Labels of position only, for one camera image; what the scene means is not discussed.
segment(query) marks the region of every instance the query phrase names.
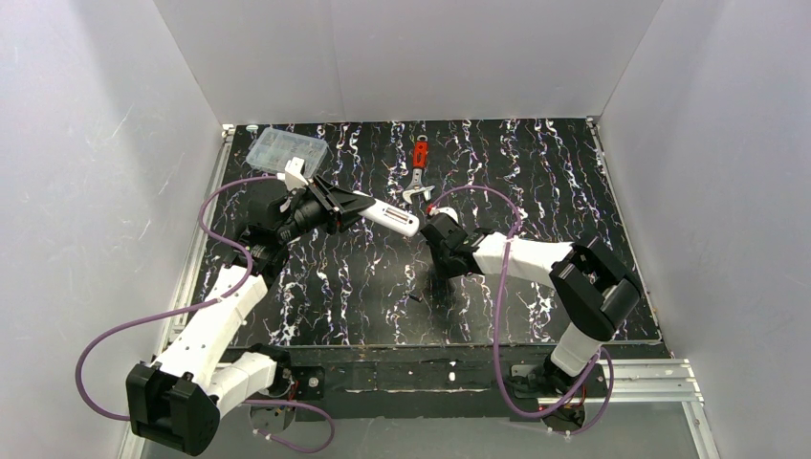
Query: wrench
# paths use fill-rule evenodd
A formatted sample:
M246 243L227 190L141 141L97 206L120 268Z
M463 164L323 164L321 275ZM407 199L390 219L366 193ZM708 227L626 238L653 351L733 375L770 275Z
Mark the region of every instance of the wrench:
M423 171L426 169L426 162L428 157L428 137L419 136L417 142L414 143L414 158L412 165L414 168L411 170L411 183L403 190L403 199L411 204L411 196L414 194L423 193L426 201L430 199L430 192L434 186L423 186Z

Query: red wrench handle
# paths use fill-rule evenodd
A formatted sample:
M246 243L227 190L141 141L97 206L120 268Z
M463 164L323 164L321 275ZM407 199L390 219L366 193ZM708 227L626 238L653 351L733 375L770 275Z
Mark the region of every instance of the red wrench handle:
M420 136L417 138L417 142L414 143L414 162L413 162L414 167L425 169L427 159L428 159L427 137Z

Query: black marble tabletop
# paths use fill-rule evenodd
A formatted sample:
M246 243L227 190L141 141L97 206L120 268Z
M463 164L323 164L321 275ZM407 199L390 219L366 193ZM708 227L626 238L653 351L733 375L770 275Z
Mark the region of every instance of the black marble tabletop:
M239 126L223 183L262 175L246 163L248 150L266 126ZM572 241L596 232L633 265L623 222L585 120L455 120L277 125L325 139L329 151L319 174L339 186L359 189L424 217L425 205L401 198L410 180L417 136L428 137L426 185L440 190L487 185L507 194L524 217L521 237ZM284 193L275 181L227 192L217 203L212 227L229 237L247 223L250 200ZM463 226L506 232L509 209L479 191L450 196ZM208 241L195 299L213 286L229 248ZM493 302L498 276L472 275L443 281L431 268L418 234L405 238L360 221L343 234L323 231L291 246L291 259L268 295L247 317L234 344L283 345L464 344L493 339ZM555 342L569 323L553 291L521 279L507 283L503 342ZM647 303L631 313L618 340L658 340Z

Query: wrench handle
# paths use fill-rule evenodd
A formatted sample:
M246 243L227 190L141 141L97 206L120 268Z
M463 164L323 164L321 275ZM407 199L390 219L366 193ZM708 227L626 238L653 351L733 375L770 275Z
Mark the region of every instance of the wrench handle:
M416 143L414 143L414 161L413 161L414 167L425 169L427 159L428 159L428 142L417 141Z

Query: clear plastic box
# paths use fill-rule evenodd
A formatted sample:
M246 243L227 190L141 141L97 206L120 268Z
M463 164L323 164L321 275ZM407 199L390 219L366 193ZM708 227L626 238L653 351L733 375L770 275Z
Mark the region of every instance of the clear plastic box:
M293 157L304 160L304 177L311 178L324 160L327 142L271 127L265 128L248 152L248 164L265 172L284 172Z

